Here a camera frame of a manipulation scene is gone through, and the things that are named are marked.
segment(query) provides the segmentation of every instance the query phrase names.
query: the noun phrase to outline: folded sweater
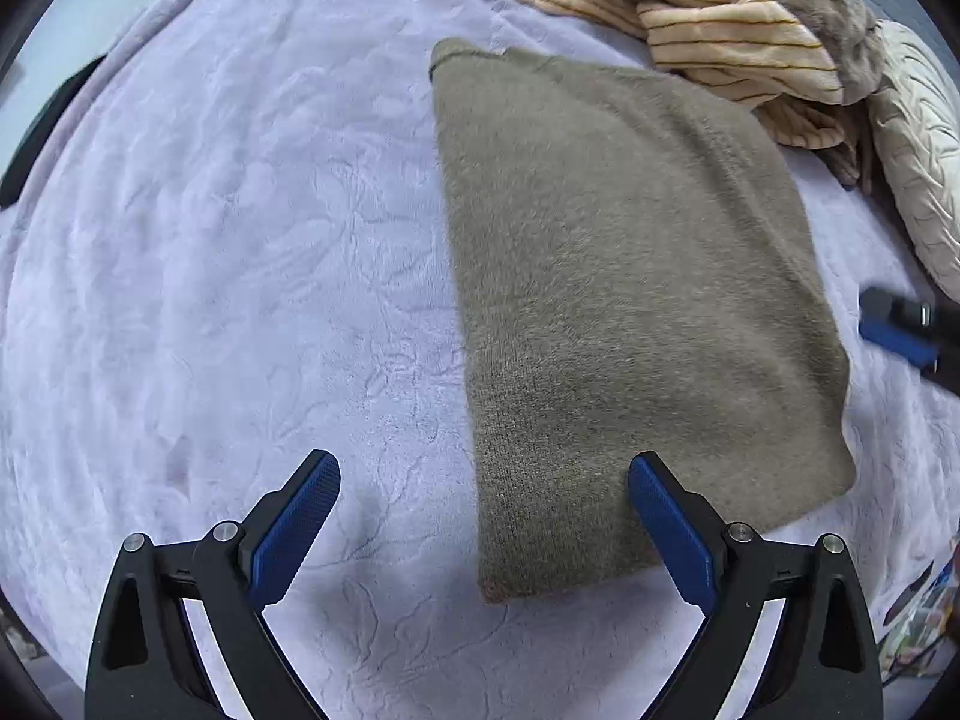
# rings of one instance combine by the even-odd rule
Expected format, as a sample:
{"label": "folded sweater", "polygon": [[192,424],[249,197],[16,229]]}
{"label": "folded sweater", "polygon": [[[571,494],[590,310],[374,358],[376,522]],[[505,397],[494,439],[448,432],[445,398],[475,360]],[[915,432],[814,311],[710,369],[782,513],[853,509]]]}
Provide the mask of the folded sweater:
{"label": "folded sweater", "polygon": [[848,381],[784,159],[683,79],[443,41],[432,60],[490,600],[658,558],[652,449],[766,530],[853,483]]}

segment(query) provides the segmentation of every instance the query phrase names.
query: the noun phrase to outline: white quilted pillow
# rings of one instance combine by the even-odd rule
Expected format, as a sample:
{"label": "white quilted pillow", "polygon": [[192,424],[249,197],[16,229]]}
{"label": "white quilted pillow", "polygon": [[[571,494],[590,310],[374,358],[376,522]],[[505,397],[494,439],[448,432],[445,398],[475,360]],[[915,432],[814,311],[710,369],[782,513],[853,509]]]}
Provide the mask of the white quilted pillow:
{"label": "white quilted pillow", "polygon": [[886,47],[870,121],[883,172],[917,256],[960,300],[960,95],[916,33],[880,22]]}

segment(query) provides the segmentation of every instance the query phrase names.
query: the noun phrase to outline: bed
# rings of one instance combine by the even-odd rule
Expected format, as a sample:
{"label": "bed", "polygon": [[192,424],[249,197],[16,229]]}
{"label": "bed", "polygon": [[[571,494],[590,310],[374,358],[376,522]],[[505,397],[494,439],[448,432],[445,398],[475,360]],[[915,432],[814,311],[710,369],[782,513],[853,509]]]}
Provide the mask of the bed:
{"label": "bed", "polygon": [[[915,1],[873,1],[960,77]],[[0,586],[78,683],[124,536],[242,518],[313,448],[338,457],[341,499],[265,616],[331,717],[637,716],[698,628],[662,569],[482,601],[427,78],[450,35],[647,62],[513,0],[159,0],[0,215]],[[776,537],[846,538],[880,634],[956,531],[960,400],[857,336],[862,285],[928,293],[899,232],[815,156],[784,155],[851,359],[857,481]],[[723,717],[746,706],[775,612]]]}

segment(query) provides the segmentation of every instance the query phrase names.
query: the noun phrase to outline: beige striped fabric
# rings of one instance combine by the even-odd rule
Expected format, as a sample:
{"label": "beige striped fabric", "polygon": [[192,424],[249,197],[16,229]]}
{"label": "beige striped fabric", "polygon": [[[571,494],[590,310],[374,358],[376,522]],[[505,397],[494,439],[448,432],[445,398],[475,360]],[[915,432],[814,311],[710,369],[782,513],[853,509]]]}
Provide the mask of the beige striped fabric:
{"label": "beige striped fabric", "polygon": [[856,117],[829,106],[862,100],[880,82],[882,46],[857,0],[520,0],[647,41],[659,69],[681,71],[755,110],[777,143],[835,149],[838,177],[856,181]]}

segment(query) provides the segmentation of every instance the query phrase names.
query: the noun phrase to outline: blue gripper pad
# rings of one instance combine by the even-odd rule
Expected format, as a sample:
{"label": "blue gripper pad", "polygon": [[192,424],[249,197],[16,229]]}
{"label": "blue gripper pad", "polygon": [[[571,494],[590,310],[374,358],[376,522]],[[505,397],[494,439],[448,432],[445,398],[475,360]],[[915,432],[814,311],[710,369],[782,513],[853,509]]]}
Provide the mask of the blue gripper pad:
{"label": "blue gripper pad", "polygon": [[326,453],[253,552],[247,599],[256,611],[286,594],[340,494],[340,466]]}
{"label": "blue gripper pad", "polygon": [[940,355],[939,348],[930,341],[912,336],[905,330],[874,317],[863,317],[860,320],[860,334],[867,341],[906,358],[910,365],[921,370],[933,365]]}
{"label": "blue gripper pad", "polygon": [[630,463],[627,490],[683,600],[700,607],[704,615],[709,616],[717,599],[713,558],[680,505],[642,455]]}

